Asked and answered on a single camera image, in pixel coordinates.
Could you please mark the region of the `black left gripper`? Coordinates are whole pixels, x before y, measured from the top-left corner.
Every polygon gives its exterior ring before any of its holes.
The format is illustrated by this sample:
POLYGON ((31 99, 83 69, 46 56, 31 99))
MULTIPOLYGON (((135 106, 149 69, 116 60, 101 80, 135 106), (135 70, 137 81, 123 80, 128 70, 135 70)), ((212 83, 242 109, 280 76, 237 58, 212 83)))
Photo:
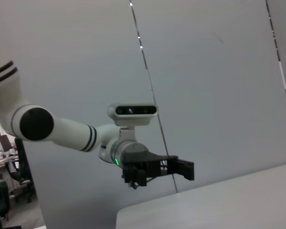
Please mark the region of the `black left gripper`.
POLYGON ((129 187, 145 187, 157 177, 171 175, 169 163, 174 164, 174 173, 187 180, 194 180, 194 162, 163 156, 149 151, 124 153, 121 159, 122 178, 129 187))

